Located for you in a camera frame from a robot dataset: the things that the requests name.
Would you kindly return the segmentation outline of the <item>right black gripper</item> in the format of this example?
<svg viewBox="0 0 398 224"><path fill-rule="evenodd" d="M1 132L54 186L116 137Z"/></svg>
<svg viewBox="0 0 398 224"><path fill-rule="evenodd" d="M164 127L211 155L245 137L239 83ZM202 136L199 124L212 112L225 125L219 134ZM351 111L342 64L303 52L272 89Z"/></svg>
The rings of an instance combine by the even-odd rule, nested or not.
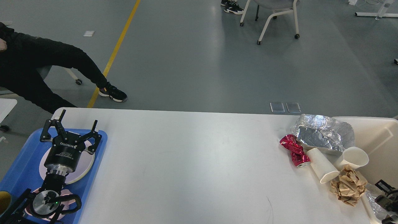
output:
<svg viewBox="0 0 398 224"><path fill-rule="evenodd" d="M379 206L387 211L387 216L382 220L382 224L398 223L398 190L384 180L379 180L374 184L377 188L384 192L374 200Z"/></svg>

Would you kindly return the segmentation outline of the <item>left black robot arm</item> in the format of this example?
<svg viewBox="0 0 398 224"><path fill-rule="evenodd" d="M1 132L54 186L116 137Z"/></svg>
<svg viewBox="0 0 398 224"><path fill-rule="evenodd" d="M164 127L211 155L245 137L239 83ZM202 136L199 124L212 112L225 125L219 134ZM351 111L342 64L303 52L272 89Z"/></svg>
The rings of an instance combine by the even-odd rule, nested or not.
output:
<svg viewBox="0 0 398 224"><path fill-rule="evenodd" d="M1 182L1 190L14 198L1 213L2 224L56 224L78 222L90 190L106 134L65 129L63 110L34 132Z"/></svg>

